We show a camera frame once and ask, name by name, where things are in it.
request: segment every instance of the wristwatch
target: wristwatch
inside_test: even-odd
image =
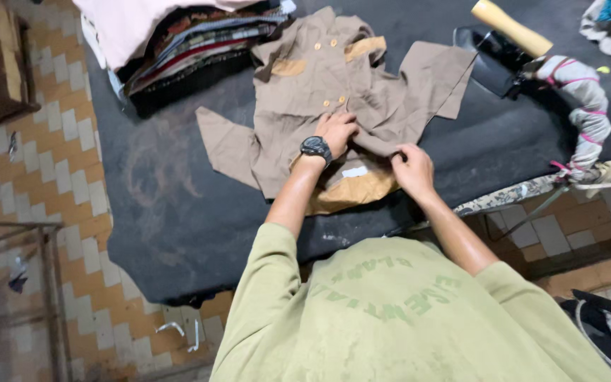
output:
[[[301,152],[305,155],[317,155],[321,156],[327,162],[327,166],[331,163],[331,151],[329,145],[324,138],[316,136],[305,138],[305,141],[301,143]]]

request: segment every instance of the hand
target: hand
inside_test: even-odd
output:
[[[390,160],[395,179],[416,203],[437,196],[433,188],[433,165],[426,152],[413,143],[404,143],[397,148],[407,157],[404,162],[400,154]]]
[[[355,114],[323,114],[315,128],[315,135],[325,139],[334,160],[343,155],[348,149],[348,139],[359,130],[360,126],[355,123]]]

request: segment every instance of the olive green t-shirt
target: olive green t-shirt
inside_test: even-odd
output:
[[[367,239],[301,283],[293,235],[260,227],[211,381],[611,381],[543,290],[471,277],[420,241]]]

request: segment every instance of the person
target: person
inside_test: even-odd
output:
[[[301,282],[308,199],[358,129],[352,114],[326,114],[315,136],[330,158],[301,146],[256,235],[211,381],[611,381],[555,301],[440,199],[428,154],[411,143],[398,146],[406,161],[395,155],[393,172],[447,257],[416,240],[366,239]]]

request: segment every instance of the ironing table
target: ironing table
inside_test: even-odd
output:
[[[296,1],[296,15],[326,5],[357,15],[386,38],[386,70],[397,73],[414,41],[452,44],[454,28],[476,24],[474,1]],[[594,67],[611,57],[578,33],[590,0],[500,0],[502,9],[550,39],[551,53]],[[260,191],[212,170],[194,111],[199,106],[252,126],[252,69],[170,105],[148,120],[128,117],[93,58],[88,59],[105,180],[114,215],[109,256],[151,302],[199,302],[233,288],[240,279],[269,204]],[[602,78],[610,100],[611,73]],[[435,187],[456,207],[513,184],[548,175],[549,161],[567,162],[576,129],[567,115],[572,101],[554,91],[499,99],[471,82],[456,120],[434,118],[420,146],[435,163]],[[611,159],[611,135],[602,160]],[[333,215],[305,219],[298,260],[306,262],[368,237],[394,235],[422,221],[419,208],[398,191],[382,200]]]

